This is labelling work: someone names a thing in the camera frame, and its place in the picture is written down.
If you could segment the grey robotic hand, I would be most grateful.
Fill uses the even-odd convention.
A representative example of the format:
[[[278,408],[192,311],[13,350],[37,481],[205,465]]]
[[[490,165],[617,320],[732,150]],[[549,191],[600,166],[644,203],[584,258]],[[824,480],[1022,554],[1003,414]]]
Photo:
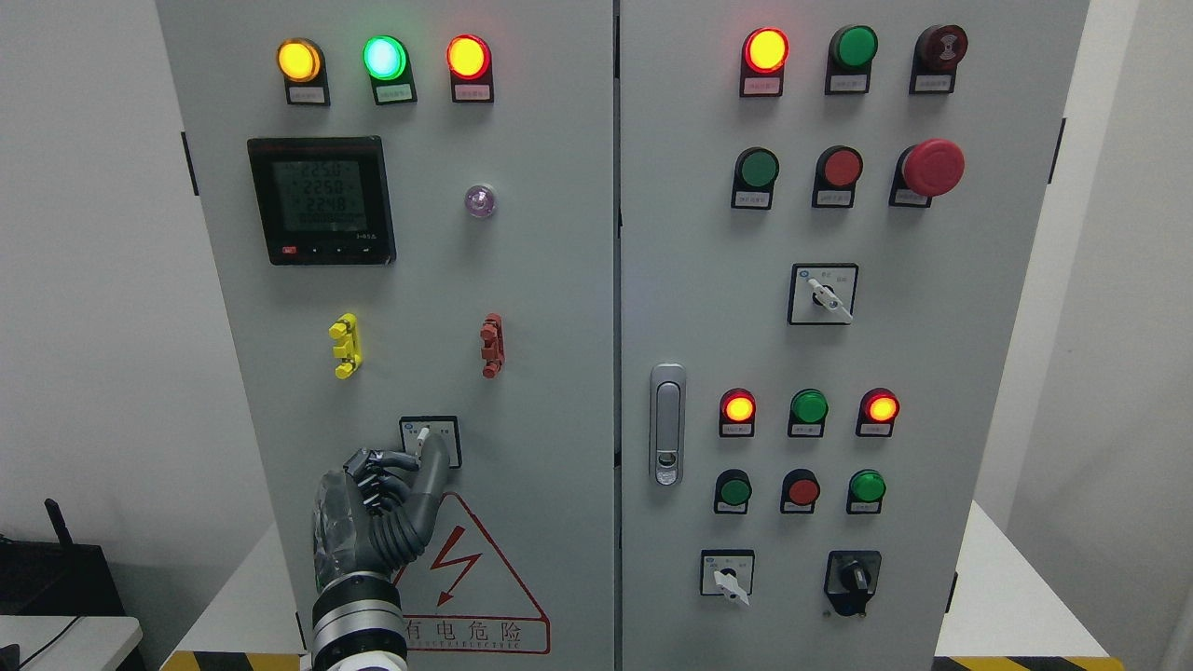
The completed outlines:
[[[353,572],[392,573],[429,547],[453,453],[431,433],[418,455],[361,449],[324,473],[313,515],[316,590]]]

